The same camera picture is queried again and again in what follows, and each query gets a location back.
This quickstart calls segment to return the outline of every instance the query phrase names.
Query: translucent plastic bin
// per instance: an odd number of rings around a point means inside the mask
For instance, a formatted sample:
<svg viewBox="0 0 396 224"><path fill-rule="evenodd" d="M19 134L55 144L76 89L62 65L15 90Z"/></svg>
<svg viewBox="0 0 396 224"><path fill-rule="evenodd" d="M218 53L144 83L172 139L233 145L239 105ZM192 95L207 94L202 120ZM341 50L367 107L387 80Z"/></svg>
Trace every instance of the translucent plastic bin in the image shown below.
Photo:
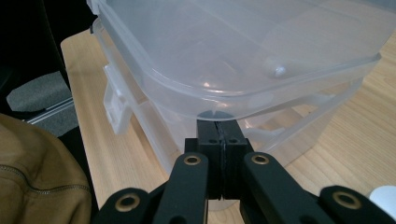
<svg viewBox="0 0 396 224"><path fill-rule="evenodd" d="M114 131L122 133L128 128L135 113L160 163L170 173L184 150L184 139L196 137L196 119L151 102L99 21L93 30L109 60L105 66L108 83L104 102ZM361 74L367 74L374 64L347 69L341 74L355 79L241 118L238 123L255 150L270 153L286 165L317 142L337 107L360 87Z"/></svg>
<svg viewBox="0 0 396 224"><path fill-rule="evenodd" d="M116 133L170 172L197 119L237 119L283 165L312 147L396 27L394 0L92 0Z"/></svg>

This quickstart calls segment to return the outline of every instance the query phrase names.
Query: metal screw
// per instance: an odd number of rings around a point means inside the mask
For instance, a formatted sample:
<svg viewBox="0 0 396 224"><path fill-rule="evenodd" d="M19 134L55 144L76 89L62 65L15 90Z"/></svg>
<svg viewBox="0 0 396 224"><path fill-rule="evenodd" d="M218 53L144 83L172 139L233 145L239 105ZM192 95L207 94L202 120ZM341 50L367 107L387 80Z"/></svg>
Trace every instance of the metal screw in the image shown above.
<svg viewBox="0 0 396 224"><path fill-rule="evenodd" d="M116 202L116 209L119 212L129 212L140 204L140 198L135 193L127 193Z"/></svg>
<svg viewBox="0 0 396 224"><path fill-rule="evenodd" d="M254 155L251 157L251 160L259 165L265 165L268 164L268 162L270 162L270 160L264 157L263 155Z"/></svg>
<svg viewBox="0 0 396 224"><path fill-rule="evenodd" d="M188 157L184 158L184 163L186 163L188 165L196 165L200 162L201 162L201 158L199 158L197 156L188 156Z"/></svg>
<svg viewBox="0 0 396 224"><path fill-rule="evenodd" d="M340 205L349 209L360 209L361 201L353 194L343 191L336 191L332 194L332 198Z"/></svg>

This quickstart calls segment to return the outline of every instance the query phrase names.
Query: zipper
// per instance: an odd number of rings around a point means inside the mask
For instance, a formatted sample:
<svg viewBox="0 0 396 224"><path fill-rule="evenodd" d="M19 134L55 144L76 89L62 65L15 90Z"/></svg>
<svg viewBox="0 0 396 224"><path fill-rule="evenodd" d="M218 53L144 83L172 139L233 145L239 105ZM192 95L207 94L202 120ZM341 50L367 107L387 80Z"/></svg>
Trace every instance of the zipper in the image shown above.
<svg viewBox="0 0 396 224"><path fill-rule="evenodd" d="M8 165L0 165L0 170L11 172L11 173L17 175L18 177L23 179L23 181L25 182L26 186L28 187L28 189L30 191L37 193L37 194L47 195L47 194L56 193L56 192L63 191L63 190L68 190L68 189L82 189L82 190L86 190L89 193L91 193L90 188L87 186L84 186L84 185L63 185L63 186L56 187L53 189L37 189L29 183L28 178L21 170L15 168L15 167L12 167L12 166L8 166Z"/></svg>

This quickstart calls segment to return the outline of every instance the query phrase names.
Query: wooden surface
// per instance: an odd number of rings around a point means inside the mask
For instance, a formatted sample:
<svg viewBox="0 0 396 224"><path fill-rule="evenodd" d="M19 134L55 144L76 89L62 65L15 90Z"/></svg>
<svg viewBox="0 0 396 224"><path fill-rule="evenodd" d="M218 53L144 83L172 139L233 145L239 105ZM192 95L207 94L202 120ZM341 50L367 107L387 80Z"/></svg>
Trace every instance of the wooden surface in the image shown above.
<svg viewBox="0 0 396 224"><path fill-rule="evenodd" d="M115 135L107 122L107 62L94 35L69 37L62 49L99 206L117 190L161 185L167 174L136 118L123 135ZM396 185L396 33L381 53L383 59L337 110L318 143L286 167L304 189L318 195L335 184L369 195ZM237 204L209 213L209 223L242 222Z"/></svg>

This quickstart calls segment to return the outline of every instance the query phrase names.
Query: stacked plastic container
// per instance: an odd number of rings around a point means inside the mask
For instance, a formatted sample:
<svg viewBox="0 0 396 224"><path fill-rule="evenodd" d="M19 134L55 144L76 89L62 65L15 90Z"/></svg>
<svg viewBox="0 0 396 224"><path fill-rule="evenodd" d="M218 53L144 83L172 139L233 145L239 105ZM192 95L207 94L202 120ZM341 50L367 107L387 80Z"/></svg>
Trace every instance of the stacked plastic container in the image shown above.
<svg viewBox="0 0 396 224"><path fill-rule="evenodd" d="M283 165L311 148L396 28L395 0L88 0L115 133L170 172L196 120L237 119Z"/></svg>

